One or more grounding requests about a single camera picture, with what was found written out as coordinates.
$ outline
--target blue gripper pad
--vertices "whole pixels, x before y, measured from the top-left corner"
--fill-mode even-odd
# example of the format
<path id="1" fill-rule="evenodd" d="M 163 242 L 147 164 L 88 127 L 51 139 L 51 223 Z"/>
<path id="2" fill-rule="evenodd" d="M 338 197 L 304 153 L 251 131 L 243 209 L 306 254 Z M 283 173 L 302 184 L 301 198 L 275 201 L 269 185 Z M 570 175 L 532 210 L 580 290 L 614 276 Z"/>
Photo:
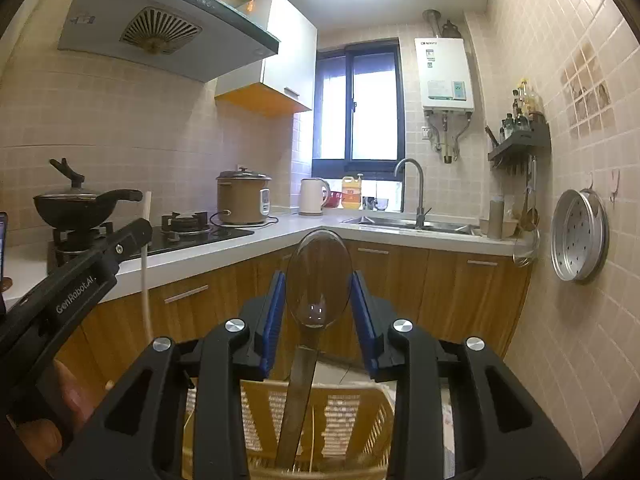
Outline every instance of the blue gripper pad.
<path id="1" fill-rule="evenodd" d="M 369 315 L 368 303 L 372 301 L 364 279 L 354 272 L 351 276 L 351 310 L 353 321 L 356 325 L 356 333 L 362 351 L 364 366 L 370 377 L 378 373 L 378 360 L 375 356 L 376 334 Z"/>
<path id="2" fill-rule="evenodd" d="M 260 370 L 264 377 L 268 377 L 276 359 L 276 349 L 278 348 L 278 338 L 282 327 L 282 314 L 285 304 L 285 277 L 284 273 L 276 272 L 271 280 L 269 293 L 265 297 L 265 306 L 268 306 L 267 316 L 262 330 L 262 358 L 260 359 Z"/>

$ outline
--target drawer handle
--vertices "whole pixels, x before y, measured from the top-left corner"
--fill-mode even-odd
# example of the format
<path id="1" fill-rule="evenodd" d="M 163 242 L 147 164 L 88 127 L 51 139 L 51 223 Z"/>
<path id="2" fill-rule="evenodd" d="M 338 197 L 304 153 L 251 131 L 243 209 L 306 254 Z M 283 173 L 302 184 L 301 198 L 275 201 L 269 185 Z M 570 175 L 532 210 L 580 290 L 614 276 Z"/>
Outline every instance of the drawer handle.
<path id="1" fill-rule="evenodd" d="M 467 260 L 466 261 L 469 265 L 484 265 L 487 267 L 497 267 L 498 266 L 498 262 L 484 262 L 482 260 Z"/>
<path id="2" fill-rule="evenodd" d="M 288 86 L 284 87 L 284 93 L 285 94 L 290 94 L 291 96 L 295 97 L 296 99 L 300 98 L 300 94 L 294 90 L 292 90 L 291 88 L 289 88 Z"/>
<path id="3" fill-rule="evenodd" d="M 188 290 L 187 292 L 183 292 L 182 294 L 177 294 L 176 296 L 172 296 L 164 300 L 164 304 L 173 303 L 174 301 L 183 300 L 184 298 L 188 298 L 189 296 L 193 296 L 194 294 L 198 294 L 199 292 L 203 292 L 209 288 L 209 285 L 199 286 L 198 288 L 194 288 L 193 290 Z"/>
<path id="4" fill-rule="evenodd" d="M 372 253 L 372 254 L 389 254 L 389 251 L 379 251 L 377 249 L 365 249 L 364 247 L 358 247 L 360 253 Z"/>

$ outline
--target finger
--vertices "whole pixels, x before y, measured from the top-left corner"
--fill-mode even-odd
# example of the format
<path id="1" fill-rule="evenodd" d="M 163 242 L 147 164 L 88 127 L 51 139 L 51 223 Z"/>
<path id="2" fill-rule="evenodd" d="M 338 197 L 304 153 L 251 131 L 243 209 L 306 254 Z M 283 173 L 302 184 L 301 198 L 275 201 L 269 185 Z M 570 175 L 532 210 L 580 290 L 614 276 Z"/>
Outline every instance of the finger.
<path id="1" fill-rule="evenodd" d="M 15 430 L 24 447 L 45 467 L 48 458 L 60 452 L 62 436 L 56 425 L 50 420 L 25 422 Z"/>
<path id="2" fill-rule="evenodd" d="M 82 429 L 85 422 L 89 420 L 89 417 L 91 417 L 94 412 L 95 406 L 86 394 L 84 388 L 78 383 L 75 375 L 69 371 L 69 368 L 59 361 L 55 361 L 55 365 L 60 380 L 62 397 L 73 413 L 74 432 L 77 433 Z"/>

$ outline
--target stove burner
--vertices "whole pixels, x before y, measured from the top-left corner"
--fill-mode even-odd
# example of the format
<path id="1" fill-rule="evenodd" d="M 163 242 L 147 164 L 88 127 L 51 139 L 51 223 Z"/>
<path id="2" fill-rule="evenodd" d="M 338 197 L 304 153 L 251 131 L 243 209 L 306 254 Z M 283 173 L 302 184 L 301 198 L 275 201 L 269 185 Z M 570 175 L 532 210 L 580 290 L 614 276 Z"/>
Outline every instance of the stove burner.
<path id="1" fill-rule="evenodd" d="M 56 266 L 62 266 L 92 248 L 98 240 L 113 233 L 113 224 L 105 222 L 85 231 L 60 231 L 53 229 L 53 256 Z"/>
<path id="2" fill-rule="evenodd" d="M 173 212 L 162 216 L 162 232 L 167 234 L 169 241 L 177 242 L 180 237 L 195 236 L 211 231 L 208 213 L 194 213 L 191 216 L 180 216 Z"/>

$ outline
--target pan handle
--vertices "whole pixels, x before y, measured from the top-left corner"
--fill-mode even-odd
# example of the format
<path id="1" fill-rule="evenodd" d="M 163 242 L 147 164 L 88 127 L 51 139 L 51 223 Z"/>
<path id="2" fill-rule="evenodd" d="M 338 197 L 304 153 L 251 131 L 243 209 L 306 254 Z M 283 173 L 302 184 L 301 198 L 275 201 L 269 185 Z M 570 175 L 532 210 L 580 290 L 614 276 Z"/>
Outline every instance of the pan handle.
<path id="1" fill-rule="evenodd" d="M 58 162 L 55 158 L 49 159 L 49 164 L 56 168 L 60 173 L 71 180 L 71 187 L 81 187 L 84 182 L 84 175 L 76 173 L 66 163 L 66 158 L 62 158 L 62 162 Z"/>
<path id="2" fill-rule="evenodd" d="M 137 189 L 114 189 L 97 196 L 96 202 L 117 202 L 118 200 L 127 200 L 129 202 L 140 202 L 142 200 L 142 191 Z"/>

